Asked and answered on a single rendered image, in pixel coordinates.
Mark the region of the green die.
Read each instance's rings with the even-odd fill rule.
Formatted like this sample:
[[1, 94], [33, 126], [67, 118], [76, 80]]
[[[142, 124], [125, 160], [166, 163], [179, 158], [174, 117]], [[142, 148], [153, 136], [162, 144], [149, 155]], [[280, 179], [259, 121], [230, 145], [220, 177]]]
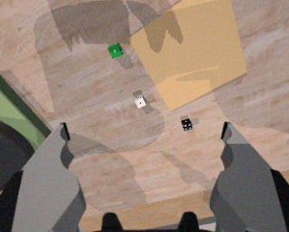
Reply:
[[123, 50], [122, 50], [122, 48], [121, 48], [119, 43], [116, 43], [116, 44], [114, 44], [112, 46], [109, 46], [108, 50], [109, 50], [110, 55], [111, 55], [112, 58], [116, 58], [116, 57], [118, 57], [118, 56], [123, 54]]

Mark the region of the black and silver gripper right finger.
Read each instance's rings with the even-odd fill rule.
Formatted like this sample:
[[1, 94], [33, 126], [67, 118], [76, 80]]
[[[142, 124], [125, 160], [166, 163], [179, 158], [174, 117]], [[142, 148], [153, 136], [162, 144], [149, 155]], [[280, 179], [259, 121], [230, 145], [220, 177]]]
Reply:
[[209, 204], [215, 232], [289, 232], [287, 181], [230, 122], [224, 122], [221, 139], [224, 170]]

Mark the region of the black die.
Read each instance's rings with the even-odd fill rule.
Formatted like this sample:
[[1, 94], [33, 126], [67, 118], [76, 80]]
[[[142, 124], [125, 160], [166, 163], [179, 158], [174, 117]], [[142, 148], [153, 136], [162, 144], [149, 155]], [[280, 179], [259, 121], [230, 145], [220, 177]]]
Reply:
[[190, 119], [182, 120], [182, 126], [183, 126], [184, 131], [192, 130]]

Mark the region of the tan flat mat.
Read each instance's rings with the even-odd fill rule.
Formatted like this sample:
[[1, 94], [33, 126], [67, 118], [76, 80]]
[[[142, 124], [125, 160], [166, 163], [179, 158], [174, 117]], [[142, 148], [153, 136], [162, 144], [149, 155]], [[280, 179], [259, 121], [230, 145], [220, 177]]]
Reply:
[[231, 0], [182, 0], [129, 41], [170, 111], [247, 73]]

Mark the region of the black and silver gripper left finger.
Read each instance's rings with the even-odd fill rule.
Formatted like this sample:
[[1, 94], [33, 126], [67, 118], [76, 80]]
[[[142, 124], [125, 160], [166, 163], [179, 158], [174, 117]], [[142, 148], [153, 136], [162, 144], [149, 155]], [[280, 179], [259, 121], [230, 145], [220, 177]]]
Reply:
[[66, 127], [60, 123], [1, 192], [0, 232], [79, 232], [86, 202], [69, 170]]

